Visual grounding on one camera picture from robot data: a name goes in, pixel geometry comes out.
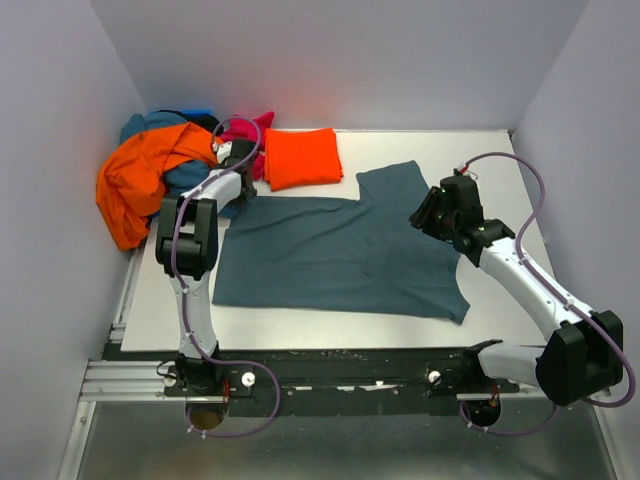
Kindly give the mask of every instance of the cable tie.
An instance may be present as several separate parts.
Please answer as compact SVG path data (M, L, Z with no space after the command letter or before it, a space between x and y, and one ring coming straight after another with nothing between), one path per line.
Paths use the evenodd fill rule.
M573 305L576 303L576 299L575 298L567 298L567 301L564 302L564 309L568 312L571 310L571 307L573 307Z

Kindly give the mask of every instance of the orange shirt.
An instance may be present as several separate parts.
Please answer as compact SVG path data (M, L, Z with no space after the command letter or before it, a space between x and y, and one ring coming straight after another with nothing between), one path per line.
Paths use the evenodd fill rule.
M96 202L118 248L137 247L149 234L149 215L162 204L164 172L190 160L217 164L211 133L185 123L134 135L98 173Z

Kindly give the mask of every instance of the gray wall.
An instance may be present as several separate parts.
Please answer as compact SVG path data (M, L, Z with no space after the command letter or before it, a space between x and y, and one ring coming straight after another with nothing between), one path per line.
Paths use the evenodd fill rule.
M515 136L516 151L547 181L548 206L539 222L558 278L596 309L611 308L623 318L636 370L639 24L637 0L593 0ZM611 418L628 452L637 454L640 398ZM640 473L640 458L633 461Z
M142 103L86 0L3 3L0 90L0 478L51 480L126 266L96 173Z
M150 109L513 128L587 0L91 0Z

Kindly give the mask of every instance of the wire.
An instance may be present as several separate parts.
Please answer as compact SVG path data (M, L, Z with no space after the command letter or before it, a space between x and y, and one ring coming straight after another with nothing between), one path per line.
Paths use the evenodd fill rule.
M469 407L466 402L460 402L459 414L460 418L462 418L462 421L467 424L467 428L472 428L479 432L489 433L491 435L498 435L500 437L522 437L524 435L538 433L539 431L547 428L549 425L551 425L551 422L556 419L559 411L560 408L556 404L553 404L551 415L549 415L549 417L540 425L538 425L537 427L529 428L528 430L519 430L515 432L512 432L510 430L497 430L495 428L481 427L480 425L476 425L471 421L471 414L469 413Z
M522 264L525 266L525 268L529 271L529 273L531 273L531 275L533 275L554 297L560 300L565 306L565 308L567 308L568 310L570 310L571 312L579 316L591 328L593 328L598 333L598 335L602 337L605 343L611 348L611 350L613 350L616 356L620 359L620 362L624 366L624 369L627 371L629 385L628 385L627 393L620 400L616 400L615 402L601 402L598 400L592 400L588 398L588 399L585 399L585 402L591 405L595 405L597 407L603 407L603 408L616 408L616 407L621 407L623 405L626 405L631 401L631 399L636 393L636 375L635 375L635 372L633 371L633 367L631 366L631 363L629 362L629 359L627 358L627 356L624 354L624 352L618 346L618 344L613 340L613 338L611 338L611 336L600 325L598 325L595 322L595 320L591 318L590 315L588 315L587 313L583 312L582 310L574 306L572 303L570 303L568 299L564 295L562 295L561 292L559 292L549 281L547 281L547 279L531 264L531 262L529 262L529 260L524 255L524 251L522 250L522 237L524 236L524 233L527 230L527 228L529 228L529 226L533 223L533 221L536 219L536 217L540 213L540 210L542 209L542 205L544 203L546 188L544 185L544 181L542 180L542 176L535 169L533 165L531 165L529 162L527 162L523 158L517 155L513 155L511 153L504 153L504 152L489 152L489 153L484 153L482 155L478 155L477 157L473 157L471 160L468 160L465 162L464 167L460 170L460 173L464 173L466 170L468 170L469 166L472 163L487 157L511 158L516 162L524 165L536 177L536 180L538 181L538 185L540 187L540 198L538 199L538 203L533 209L533 212L531 213L529 218L527 218L527 220L524 222L524 224L520 228L520 231L518 231L518 234L516 235L516 253L518 255L518 258L520 259Z
M192 331L191 329L191 324L189 323L189 312L187 311L187 291L188 291L188 286L187 283L185 282L184 278L182 278L182 275L180 275L180 272L178 271L178 267L177 267L177 246L178 246L178 237L180 236L180 226L182 225L182 219L184 218L184 213L187 209L187 205L189 204L189 202L191 200L193 200L193 198L199 194L199 192L201 191L201 189L204 189L206 187L208 187L209 185L211 185L213 182L215 182L217 179L219 179L220 177L227 175L228 173L233 172L234 170L240 168L241 166L243 166L244 164L246 164L258 151L258 147L260 145L260 141L262 139L262 133L260 132L260 128L258 127L258 125L256 124L256 122L254 122L253 120L249 119L249 118L245 118L245 117L241 117L241 116L234 116L233 120L245 120L247 122L249 122L253 128L255 128L256 130L256 142L255 145L253 146L253 148L251 149L251 152L249 152L249 154L243 158L240 162L236 163L235 165L231 166L230 168L226 168L224 170L221 170L220 173L216 176L213 177L209 177L207 178L204 182L202 182L199 187L201 188L196 188L190 195L188 195L187 197L185 197L185 199L182 201L182 205L180 206L180 210L178 211L178 216L176 218L176 226L175 229L173 231L173 239L172 239L172 244L171 244L171 271L173 273L173 275L175 276L175 278L178 280L178 282L180 283L180 286L182 287L182 323L184 325L184 329L186 334L189 336L189 340L191 342L191 344L193 345L193 348L196 349L196 351L200 354L200 356L206 360L207 362L213 363L214 365L218 365L218 366L233 366L233 365L245 365L245 366L250 366L250 367L254 367L254 368L258 368L260 370L263 370L270 378L271 381L273 382L273 385L276 389L276 399L275 399L275 405L273 407L273 410L271 411L271 414L269 415L269 417L267 417L266 421L263 422L262 424L258 425L257 427L251 428L249 430L245 430L242 432L235 432L235 433L216 433L216 432L212 432L212 431L208 431L208 430L199 430L196 429L192 424L191 424L191 419L190 419L190 410L188 410L186 412L186 418L187 421L189 422L189 431L195 431L203 436L207 436L207 437L220 437L220 438L236 438L236 437L244 437L246 435L251 435L252 433L256 433L260 430L262 430L263 428L267 427L268 425L271 424L271 422L273 422L274 418L276 417L276 415L278 414L278 410L280 409L280 384L278 383L278 379L276 378L275 374L266 366L263 365L261 363L258 362L252 362L250 360L218 360L216 358L211 357L207 352L205 352L202 347L200 347L200 344L198 343L198 340L196 338L195 332ZM215 143L215 137L216 134L218 133L218 131L220 130L220 128L222 127L222 125L224 125L227 122L230 122L231 119L228 118L223 122L220 122L216 128L213 130L212 132L212 149L215 151L216 150L216 143Z

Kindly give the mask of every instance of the gray t-shirt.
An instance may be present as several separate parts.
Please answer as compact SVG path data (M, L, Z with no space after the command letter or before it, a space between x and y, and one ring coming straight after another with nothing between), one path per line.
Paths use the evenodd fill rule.
M213 303L444 317L469 309L459 254L411 228L415 162L357 175L360 200L256 197L226 232Z

